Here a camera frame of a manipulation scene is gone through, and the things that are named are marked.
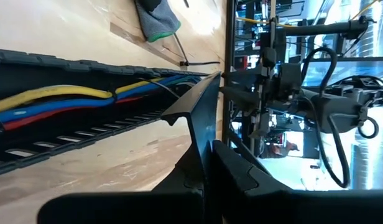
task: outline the machine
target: machine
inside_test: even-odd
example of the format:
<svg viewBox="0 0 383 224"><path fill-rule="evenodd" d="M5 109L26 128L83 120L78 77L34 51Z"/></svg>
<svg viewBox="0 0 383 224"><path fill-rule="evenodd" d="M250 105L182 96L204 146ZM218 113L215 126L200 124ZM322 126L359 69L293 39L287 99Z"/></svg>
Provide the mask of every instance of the machine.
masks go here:
<svg viewBox="0 0 383 224"><path fill-rule="evenodd" d="M232 2L228 11L234 12ZM230 16L228 22L232 21L234 18ZM162 114L161 118L169 125L179 117L186 117L192 144L174 170L151 192L65 195L41 208L38 223L273 223L285 219L291 223L383 223L381 191L292 190L275 180L237 134L227 127L224 127L224 136L241 150L235 152L228 147L228 142L215 140L216 104L213 102L221 91L226 102L234 103L246 116L255 117L251 138L267 137L271 115L293 114L302 118L318 139L321 139L320 133L332 133L339 158L344 161L339 133L358 128L365 138L377 134L377 128L373 133L365 133L361 127L367 121L376 126L376 121L368 117L367 109L383 105L383 81L357 75L328 85L337 56L325 47L308 55L302 71L300 65L281 64L275 73L277 59L281 57L276 46L281 45L285 34L336 33L358 39L369 22L362 17L358 21L328 26L278 29L273 17L259 68L214 73ZM302 86L310 60L319 51L330 56L330 69L320 86ZM219 89L221 76L225 77L226 84ZM255 91L248 91L247 87L251 86ZM319 141L325 161L322 144ZM349 169L342 163L342 180L334 174L331 177L339 186L347 187ZM325 166L331 174L331 167Z"/></svg>

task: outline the black plastic part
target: black plastic part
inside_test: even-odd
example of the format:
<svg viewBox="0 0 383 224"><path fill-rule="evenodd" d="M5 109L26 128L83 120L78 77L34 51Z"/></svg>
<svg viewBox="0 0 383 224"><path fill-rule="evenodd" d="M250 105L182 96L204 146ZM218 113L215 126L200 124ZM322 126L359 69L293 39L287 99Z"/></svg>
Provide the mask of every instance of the black plastic part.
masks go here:
<svg viewBox="0 0 383 224"><path fill-rule="evenodd" d="M229 224L280 223L284 217L290 223L383 223L383 190L292 190L220 141L213 142L213 167L218 205Z"/></svg>
<svg viewBox="0 0 383 224"><path fill-rule="evenodd" d="M273 69L277 63L276 51L273 48L265 47L262 55L263 67Z"/></svg>
<svg viewBox="0 0 383 224"><path fill-rule="evenodd" d="M319 97L319 93L310 90L302 90L303 94L315 105L316 112L318 113L318 123L320 125L321 132L323 133L333 132L330 123L328 122L328 117L331 114L359 114L362 107L359 102L347 97L335 95L323 95L322 97ZM302 117L312 121L315 120L313 111L308 110L307 105L301 103L298 108ZM339 133L345 133L358 126L358 119L354 116L340 116L334 117L333 119L338 127Z"/></svg>
<svg viewBox="0 0 383 224"><path fill-rule="evenodd" d="M287 63L279 66L281 74L279 83L279 98L293 95L302 86L301 65L299 63Z"/></svg>
<svg viewBox="0 0 383 224"><path fill-rule="evenodd" d="M47 202L37 223L221 223L208 182L219 81L220 73L208 76L162 114L169 125L186 117L192 144L153 191L65 195Z"/></svg>
<svg viewBox="0 0 383 224"><path fill-rule="evenodd" d="M229 73L234 64L234 24L236 22L236 2L227 1L226 3L226 42L225 42L225 58L224 72ZM224 77L224 86L231 84L231 80ZM222 141L230 146L228 131L230 128L231 101L227 97L223 97L223 122L222 122Z"/></svg>
<svg viewBox="0 0 383 224"><path fill-rule="evenodd" d="M256 130L253 131L250 135L251 138L264 138L267 133L270 131L269 127L269 121L270 121L270 114L268 112L264 112L260 114L261 119L260 122L255 124Z"/></svg>
<svg viewBox="0 0 383 224"><path fill-rule="evenodd" d="M122 118L116 116L111 118L110 121L89 124L90 126L86 125L76 128L71 126L66 129L58 128L60 130L58 132L45 130L47 133L44 135L36 131L36 133L25 136L24 138L13 139L13 142L6 141L6 139L10 139L11 136L31 132L29 128L19 130L17 133L0 139L0 175L14 169L42 162L51 156L56 156L74 149L81 149L104 138L157 121L164 110L165 107L159 110L152 108L144 112L138 111L133 114L125 114ZM19 156L13 154L13 152L26 152L30 155L27 157Z"/></svg>
<svg viewBox="0 0 383 224"><path fill-rule="evenodd" d="M314 131L303 133L303 158L320 159L320 153L317 149L318 142Z"/></svg>
<svg viewBox="0 0 383 224"><path fill-rule="evenodd" d="M91 60L69 61L51 55L0 49L0 100L23 91L52 85L81 85L97 90L139 82L137 78L204 73L139 66L106 65Z"/></svg>
<svg viewBox="0 0 383 224"><path fill-rule="evenodd" d="M234 104L242 111L251 114L259 104L259 94L256 92L246 92L238 90L233 87L221 87L220 88L223 95L226 95L229 100L233 101Z"/></svg>
<svg viewBox="0 0 383 224"><path fill-rule="evenodd" d="M257 156L251 153L247 146L245 146L244 143L242 143L242 140L234 132L229 132L229 138L238 147L238 154L245 158L245 160L247 160L249 163L256 166L258 169L262 170L267 175L271 176L270 172L257 160Z"/></svg>
<svg viewBox="0 0 383 224"><path fill-rule="evenodd" d="M222 77L225 80L228 80L229 84L227 86L231 85L232 83L238 83L240 85L244 85L246 88L251 89L251 87L254 85L257 81L258 75L260 75L262 72L261 65L258 65L256 68L248 69L248 70L240 70L235 72L225 72L222 74Z"/></svg>

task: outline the yellow cable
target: yellow cable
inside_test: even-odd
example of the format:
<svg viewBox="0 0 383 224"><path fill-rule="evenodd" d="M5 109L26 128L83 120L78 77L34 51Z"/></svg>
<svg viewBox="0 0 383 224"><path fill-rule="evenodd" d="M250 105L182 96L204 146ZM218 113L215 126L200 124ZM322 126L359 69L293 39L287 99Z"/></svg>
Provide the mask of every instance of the yellow cable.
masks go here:
<svg viewBox="0 0 383 224"><path fill-rule="evenodd" d="M270 24L270 22L264 22L264 21L256 21L254 19L247 19L247 18L240 18L237 17L236 19L246 21L246 22L251 22L251 23L256 23L256 24ZM284 25L284 24L277 24L279 27L284 27L284 28L294 28L295 26L291 25Z"/></svg>
<svg viewBox="0 0 383 224"><path fill-rule="evenodd" d="M164 79L164 78L154 78L154 79L152 79L151 81L153 81L153 82L158 82L158 81L163 80L163 79ZM125 91L131 90L131 89L133 89L133 88L136 88L136 87L139 87L139 86L142 86L142 85L147 85L147 84L149 84L149 82L147 82L147 81L142 81L142 82L137 82L137 83L132 84L132 85L123 86L123 87L118 88L118 89L116 90L116 93L117 93L117 94L120 94L120 93L123 93L123 92L125 92Z"/></svg>
<svg viewBox="0 0 383 224"><path fill-rule="evenodd" d="M357 13L355 16L352 17L351 20L355 20L357 17L361 16L364 12L366 12L369 8L371 8L372 5L375 4L375 2L379 2L380 0L373 0L372 3L368 4L364 9L362 9L359 13Z"/></svg>
<svg viewBox="0 0 383 224"><path fill-rule="evenodd" d="M152 81L159 81L163 78L155 78ZM116 93L122 93L133 88L149 84L149 82L137 82L132 85L123 86L116 90ZM47 86L43 88L38 88L36 90L28 90L22 92L20 94L10 96L3 100L0 100L0 112L11 109L13 107L22 105L32 100L36 100L39 98L47 97L47 96L57 96L57 95L86 95L86 96L94 96L97 98L110 98L113 95L108 91L103 90L95 90L92 88L84 87L84 86L75 86L75 85L56 85L56 86Z"/></svg>

